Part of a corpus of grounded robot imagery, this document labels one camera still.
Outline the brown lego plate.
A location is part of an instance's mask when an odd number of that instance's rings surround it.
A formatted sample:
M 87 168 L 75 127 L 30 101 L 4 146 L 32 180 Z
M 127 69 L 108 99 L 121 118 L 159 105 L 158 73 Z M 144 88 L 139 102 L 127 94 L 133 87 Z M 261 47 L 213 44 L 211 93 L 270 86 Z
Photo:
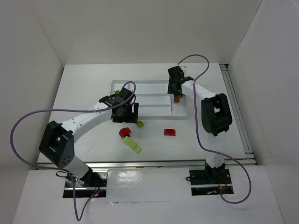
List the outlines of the brown lego plate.
M 182 97 L 182 95 L 174 95 L 174 103 L 179 103 Z

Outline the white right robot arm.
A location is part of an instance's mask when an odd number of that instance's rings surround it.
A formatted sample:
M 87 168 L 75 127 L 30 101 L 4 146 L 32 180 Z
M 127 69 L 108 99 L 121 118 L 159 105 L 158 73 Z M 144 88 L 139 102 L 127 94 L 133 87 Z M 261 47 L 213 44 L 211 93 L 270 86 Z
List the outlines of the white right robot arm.
M 168 93 L 174 97 L 189 97 L 194 102 L 197 137 L 199 121 L 209 134 L 211 146 L 203 148 L 206 152 L 203 176 L 209 181 L 219 178 L 225 172 L 224 141 L 232 124 L 228 98 L 224 93 L 211 92 L 192 77 L 186 77 L 181 66 L 169 68 L 168 74 Z

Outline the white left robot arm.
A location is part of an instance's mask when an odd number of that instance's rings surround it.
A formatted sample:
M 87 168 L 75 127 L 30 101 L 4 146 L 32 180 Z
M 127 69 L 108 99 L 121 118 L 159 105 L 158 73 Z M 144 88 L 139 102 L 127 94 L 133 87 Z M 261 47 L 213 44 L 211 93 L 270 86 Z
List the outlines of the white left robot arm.
M 109 120 L 114 123 L 136 123 L 139 104 L 135 100 L 135 94 L 123 87 L 119 94 L 101 98 L 89 112 L 62 123 L 48 123 L 39 151 L 58 168 L 68 170 L 83 185 L 90 186 L 99 176 L 75 155 L 75 143 L 84 134 Z

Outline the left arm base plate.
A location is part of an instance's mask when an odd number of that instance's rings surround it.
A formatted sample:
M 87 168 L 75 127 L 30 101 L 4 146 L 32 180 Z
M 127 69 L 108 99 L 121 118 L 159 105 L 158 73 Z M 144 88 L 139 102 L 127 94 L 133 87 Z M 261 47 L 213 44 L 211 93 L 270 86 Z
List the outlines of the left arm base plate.
M 107 171 L 93 172 L 91 180 L 84 183 L 75 178 L 75 197 L 76 198 L 104 198 L 107 195 Z M 73 184 L 70 176 L 66 176 L 63 198 L 73 198 Z

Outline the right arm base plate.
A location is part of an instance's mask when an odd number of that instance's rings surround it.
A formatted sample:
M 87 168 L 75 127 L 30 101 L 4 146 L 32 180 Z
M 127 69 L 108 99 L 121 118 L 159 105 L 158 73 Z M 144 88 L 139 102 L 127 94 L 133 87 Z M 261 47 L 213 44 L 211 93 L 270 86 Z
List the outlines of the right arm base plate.
M 208 178 L 204 170 L 190 170 L 189 176 L 185 178 L 191 184 L 192 196 L 209 196 L 233 194 L 233 186 L 228 169 L 217 177 Z

